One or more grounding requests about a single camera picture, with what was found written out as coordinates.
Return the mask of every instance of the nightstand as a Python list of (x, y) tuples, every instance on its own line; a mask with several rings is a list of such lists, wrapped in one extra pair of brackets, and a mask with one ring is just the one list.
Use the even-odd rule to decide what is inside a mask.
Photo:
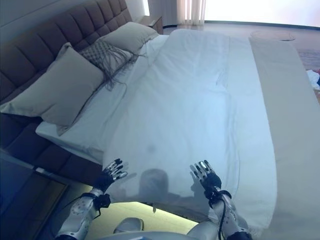
[(36, 239), (67, 185), (3, 159), (0, 163), (0, 238)]
[(164, 34), (164, 29), (162, 25), (162, 16), (158, 16), (158, 17), (144, 16), (139, 23), (156, 30), (158, 34)]

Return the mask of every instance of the cable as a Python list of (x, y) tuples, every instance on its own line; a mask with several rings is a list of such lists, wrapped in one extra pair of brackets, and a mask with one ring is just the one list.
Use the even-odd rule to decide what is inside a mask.
[(52, 230), (52, 223), (53, 220), (57, 217), (58, 214), (60, 214), (66, 207), (68, 207), (70, 204), (74, 203), (76, 200), (78, 200), (79, 198), (81, 198), (81, 196), (78, 196), (77, 198), (73, 199), (72, 201), (70, 201), (69, 203), (67, 203), (63, 208), (61, 208), (58, 212), (55, 212), (52, 216), (52, 218), (50, 219), (50, 223), (49, 223), (49, 231), (51, 236), (53, 237), (53, 239), (56, 238), (56, 236), (54, 235), (54, 232)]
[(222, 225), (224, 223), (225, 215), (226, 215), (226, 203), (223, 199), (220, 199), (220, 200), (223, 202), (223, 213), (222, 213), (222, 217), (221, 217), (221, 221), (220, 221), (220, 225), (219, 225), (219, 232), (218, 232), (219, 240), (221, 240)]

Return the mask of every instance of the tufted headboard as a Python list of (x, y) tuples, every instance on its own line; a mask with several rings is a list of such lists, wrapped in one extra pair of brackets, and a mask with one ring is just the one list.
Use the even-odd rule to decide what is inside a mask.
[[(84, 49), (99, 37), (132, 21), (125, 0), (90, 0), (1, 46), (0, 103), (27, 89), (70, 42)], [(1, 113), (1, 151), (35, 167), (91, 185), (101, 165), (78, 157), (38, 136), (40, 117)]]

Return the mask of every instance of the gray pillow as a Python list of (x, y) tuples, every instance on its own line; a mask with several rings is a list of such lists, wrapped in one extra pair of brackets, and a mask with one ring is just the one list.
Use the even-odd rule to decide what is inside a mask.
[(151, 27), (130, 21), (117, 30), (100, 37), (100, 40), (137, 54), (147, 41), (154, 39), (158, 35)]
[(99, 39), (79, 53), (101, 69), (107, 81), (110, 81), (125, 65), (136, 60), (135, 54), (121, 50)]
[(73, 124), (86, 101), (104, 82), (104, 74), (68, 44), (46, 73), (0, 106), (1, 113), (42, 117), (64, 129)]

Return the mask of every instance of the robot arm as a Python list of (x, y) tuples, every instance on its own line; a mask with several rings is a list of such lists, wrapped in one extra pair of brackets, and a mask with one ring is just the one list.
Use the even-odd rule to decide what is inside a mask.
[(122, 161), (116, 159), (103, 170), (92, 190), (82, 194), (72, 205), (70, 214), (60, 228), (56, 240), (85, 239), (92, 220), (97, 217), (97, 212), (100, 214), (100, 208), (107, 208), (110, 205), (109, 195), (104, 194), (105, 191), (116, 180), (128, 174), (120, 171), (122, 168)]
[(221, 190), (221, 180), (208, 161), (195, 164), (194, 175), (204, 188), (204, 195), (210, 207), (219, 218), (219, 240), (221, 234), (226, 240), (252, 240), (247, 222), (238, 215), (228, 191)]

